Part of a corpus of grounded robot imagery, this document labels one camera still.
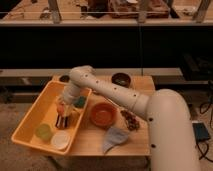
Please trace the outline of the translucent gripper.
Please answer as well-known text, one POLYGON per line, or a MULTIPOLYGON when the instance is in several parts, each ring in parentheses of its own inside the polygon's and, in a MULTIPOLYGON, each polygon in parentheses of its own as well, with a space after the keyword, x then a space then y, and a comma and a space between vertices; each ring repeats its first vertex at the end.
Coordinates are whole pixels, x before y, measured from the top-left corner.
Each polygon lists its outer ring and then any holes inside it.
POLYGON ((72 106, 66 104, 61 97, 56 100, 56 110, 57 113, 62 117, 68 117, 72 113, 72 106))

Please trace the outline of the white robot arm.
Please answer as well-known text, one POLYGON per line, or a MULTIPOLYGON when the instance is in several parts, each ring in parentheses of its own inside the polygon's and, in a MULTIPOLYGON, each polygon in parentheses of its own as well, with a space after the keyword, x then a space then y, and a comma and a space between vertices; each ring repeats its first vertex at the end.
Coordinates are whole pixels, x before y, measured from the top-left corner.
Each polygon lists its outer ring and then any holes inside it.
POLYGON ((88 65, 72 68, 69 78, 60 95, 65 104, 91 88, 147 121, 152 171, 201 171, 190 112, 179 93, 161 89, 147 96, 98 79, 88 65))

